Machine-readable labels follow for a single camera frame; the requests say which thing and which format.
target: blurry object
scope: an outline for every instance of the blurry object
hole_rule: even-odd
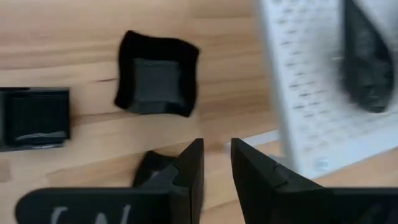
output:
[[[119,49],[115,105],[138,114],[190,116],[198,56],[199,49],[188,42],[127,31]]]
[[[67,88],[0,88],[0,114],[0,151],[62,147],[70,139]]]
[[[394,89],[391,53],[353,0],[345,0],[344,7],[343,86],[362,109],[381,113],[386,110]]]

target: wooden surface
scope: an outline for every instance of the wooden surface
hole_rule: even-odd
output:
[[[128,186],[143,152],[177,155],[205,138],[202,223],[243,223],[223,143],[277,129],[254,6],[243,0],[0,1],[0,86],[69,86],[73,136],[56,150],[0,154],[0,222],[40,187]],[[116,55],[128,29],[201,48],[199,98],[190,118],[138,116],[113,105]],[[279,151],[272,142],[259,149]],[[391,151],[318,180],[398,185]]]

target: black square box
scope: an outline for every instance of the black square box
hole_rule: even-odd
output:
[[[66,88],[0,88],[0,115],[0,151],[61,147],[70,139]]]
[[[127,31],[119,49],[115,105],[139,114],[190,116],[197,98],[199,52],[183,40]]]

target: black pouch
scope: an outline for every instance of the black pouch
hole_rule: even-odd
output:
[[[344,0],[342,82],[360,108],[382,113],[394,92],[394,62],[387,44],[353,0]]]
[[[190,116],[199,49],[183,40],[126,32],[119,49],[115,105],[138,114]]]

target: white perforated panel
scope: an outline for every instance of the white perforated panel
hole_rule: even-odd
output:
[[[340,90],[342,1],[260,0],[284,150],[290,168],[311,179],[398,146],[398,97],[371,114]],[[358,3],[395,57],[398,2]]]

